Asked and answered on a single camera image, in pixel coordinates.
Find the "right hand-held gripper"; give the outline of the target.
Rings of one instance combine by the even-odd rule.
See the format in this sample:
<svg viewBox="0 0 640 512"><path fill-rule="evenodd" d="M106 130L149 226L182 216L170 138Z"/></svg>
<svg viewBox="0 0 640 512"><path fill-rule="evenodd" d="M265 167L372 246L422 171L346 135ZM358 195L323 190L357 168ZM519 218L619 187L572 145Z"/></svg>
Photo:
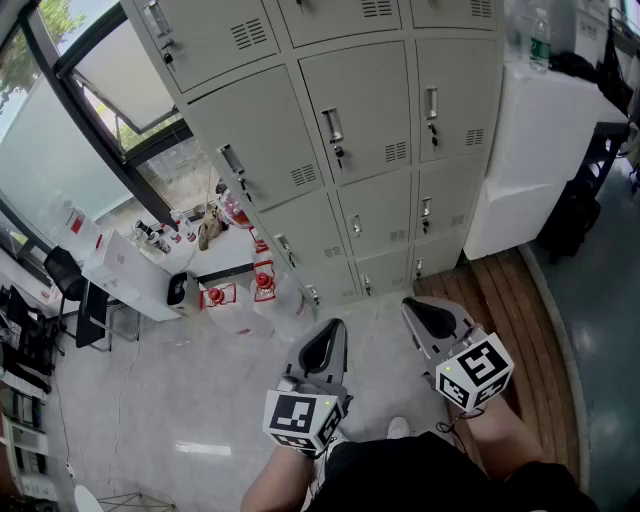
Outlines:
<svg viewBox="0 0 640 512"><path fill-rule="evenodd" d="M514 362L496 333L487 334L458 303L406 297L402 317L427 358L424 376L444 398L471 413L507 386Z"/></svg>

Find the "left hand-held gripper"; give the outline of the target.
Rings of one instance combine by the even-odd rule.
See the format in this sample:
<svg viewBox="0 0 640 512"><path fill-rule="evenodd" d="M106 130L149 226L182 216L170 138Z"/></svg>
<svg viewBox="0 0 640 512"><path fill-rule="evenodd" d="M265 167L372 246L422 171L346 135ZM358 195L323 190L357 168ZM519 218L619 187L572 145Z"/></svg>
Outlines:
<svg viewBox="0 0 640 512"><path fill-rule="evenodd" d="M283 374L276 389L267 392L263 431L277 445L311 458L327 450L353 400L337 384L346 372L347 343L344 322L329 319L312 326L291 346L287 372L297 369L324 382Z"/></svg>

